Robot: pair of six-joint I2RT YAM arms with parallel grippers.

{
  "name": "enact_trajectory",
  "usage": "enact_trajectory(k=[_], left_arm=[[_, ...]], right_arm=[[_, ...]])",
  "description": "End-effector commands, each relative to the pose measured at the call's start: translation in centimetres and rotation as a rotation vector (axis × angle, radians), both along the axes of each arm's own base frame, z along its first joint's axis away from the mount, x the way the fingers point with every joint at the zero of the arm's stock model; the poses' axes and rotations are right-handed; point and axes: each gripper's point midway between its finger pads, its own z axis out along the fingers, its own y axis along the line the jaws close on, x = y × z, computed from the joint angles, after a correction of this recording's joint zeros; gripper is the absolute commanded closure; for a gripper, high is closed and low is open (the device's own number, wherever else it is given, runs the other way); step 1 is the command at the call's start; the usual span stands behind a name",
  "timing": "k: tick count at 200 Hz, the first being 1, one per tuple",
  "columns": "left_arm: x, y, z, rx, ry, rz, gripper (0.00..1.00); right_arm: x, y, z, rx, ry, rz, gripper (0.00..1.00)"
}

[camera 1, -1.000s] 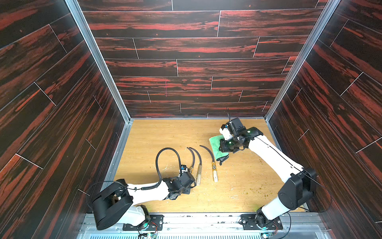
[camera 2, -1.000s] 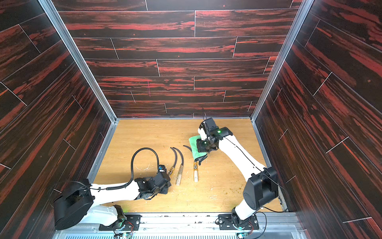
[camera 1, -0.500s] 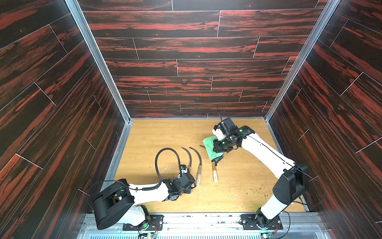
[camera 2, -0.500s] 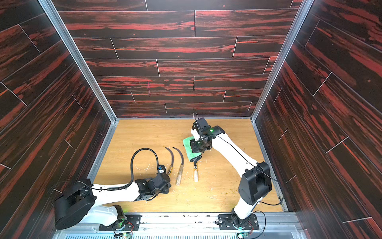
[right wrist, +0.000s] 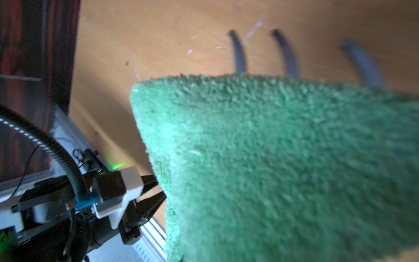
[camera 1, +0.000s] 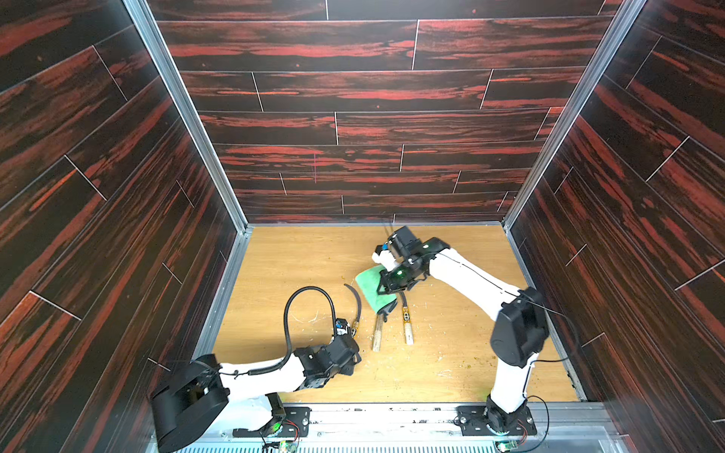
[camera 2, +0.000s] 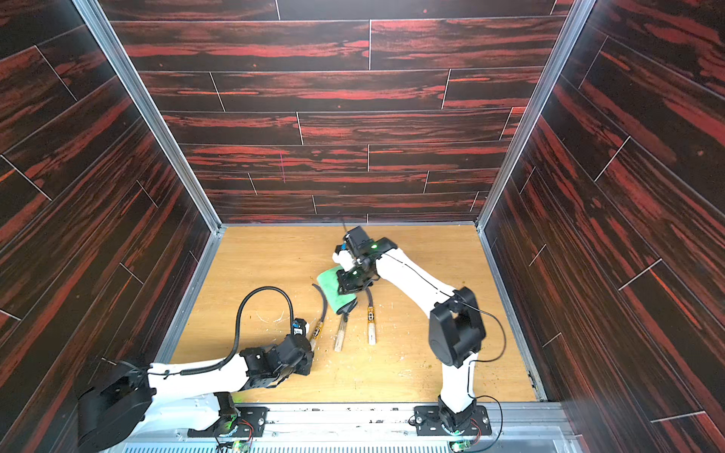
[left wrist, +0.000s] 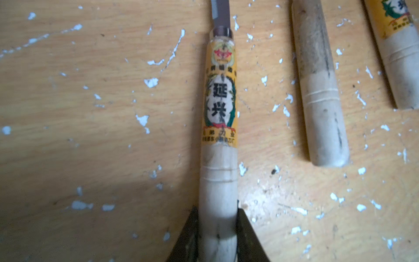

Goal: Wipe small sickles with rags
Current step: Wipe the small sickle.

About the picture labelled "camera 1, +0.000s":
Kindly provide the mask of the green and black rag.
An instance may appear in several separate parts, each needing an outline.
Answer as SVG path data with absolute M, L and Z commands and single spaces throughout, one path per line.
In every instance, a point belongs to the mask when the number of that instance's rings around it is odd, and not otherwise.
M 385 268 L 377 265 L 360 273 L 355 281 L 360 288 L 362 295 L 376 315 L 381 315 L 383 321 L 396 309 L 398 298 L 395 294 L 387 294 L 381 290 L 381 272 Z

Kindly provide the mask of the small sickle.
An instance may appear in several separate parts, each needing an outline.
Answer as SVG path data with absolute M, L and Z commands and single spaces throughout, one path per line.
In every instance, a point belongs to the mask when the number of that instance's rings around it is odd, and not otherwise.
M 398 296 L 400 297 L 400 304 L 402 310 L 405 342 L 407 345 L 413 345 L 415 343 L 415 339 L 413 339 L 413 326 L 407 298 L 404 293 L 399 293 Z
M 384 328 L 386 321 L 387 321 L 386 313 L 377 314 L 374 332 L 373 332 L 373 340 L 372 340 L 372 351 L 373 352 L 381 351 L 381 344 L 383 343 L 383 328 Z
M 345 283 L 344 286 L 347 288 L 347 290 L 349 290 L 349 292 L 351 292 L 351 294 L 353 295 L 353 297 L 355 299 L 355 303 L 356 303 L 355 317 L 349 328 L 350 334 L 352 336 L 355 336 L 357 334 L 357 331 L 359 329 L 360 322 L 361 322 L 362 307 L 363 307 L 362 298 L 361 298 L 360 294 L 358 293 L 358 291 L 353 286 L 351 286 L 350 284 L 347 284 L 347 283 Z

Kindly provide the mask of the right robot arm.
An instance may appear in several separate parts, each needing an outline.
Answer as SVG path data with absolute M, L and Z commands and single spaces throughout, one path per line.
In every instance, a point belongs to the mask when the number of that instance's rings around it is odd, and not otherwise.
M 372 260 L 380 267 L 373 286 L 379 296 L 409 291 L 433 277 L 470 299 L 494 321 L 490 345 L 498 365 L 486 400 L 487 426 L 496 434 L 508 434 L 523 422 L 529 414 L 530 374 L 549 339 L 541 294 L 483 271 L 437 237 L 421 241 L 407 226 L 378 245 Z

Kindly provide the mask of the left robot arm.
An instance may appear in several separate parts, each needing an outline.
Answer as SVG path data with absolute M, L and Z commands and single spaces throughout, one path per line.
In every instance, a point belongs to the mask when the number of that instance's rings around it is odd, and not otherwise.
M 298 348 L 280 362 L 221 364 L 215 355 L 203 355 L 149 395 L 157 449 L 176 452 L 207 432 L 275 426 L 281 422 L 280 394 L 322 388 L 337 375 L 351 376 L 360 361 L 350 334 Z

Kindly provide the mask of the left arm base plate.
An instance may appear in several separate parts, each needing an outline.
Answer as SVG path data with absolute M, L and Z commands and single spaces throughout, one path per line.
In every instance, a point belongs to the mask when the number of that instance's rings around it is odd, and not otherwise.
M 280 411 L 271 413 L 271 418 L 258 430 L 235 428 L 232 430 L 234 439 L 265 438 L 294 440 L 309 435 L 312 408 L 306 406 L 285 406 L 284 414 Z

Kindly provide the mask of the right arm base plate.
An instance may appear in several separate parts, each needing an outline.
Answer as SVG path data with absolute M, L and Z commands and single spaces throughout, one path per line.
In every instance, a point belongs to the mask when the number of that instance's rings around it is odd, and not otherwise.
M 531 410 L 526 403 L 513 413 L 506 413 L 498 406 L 459 406 L 456 408 L 454 424 L 464 436 L 523 437 L 537 434 Z

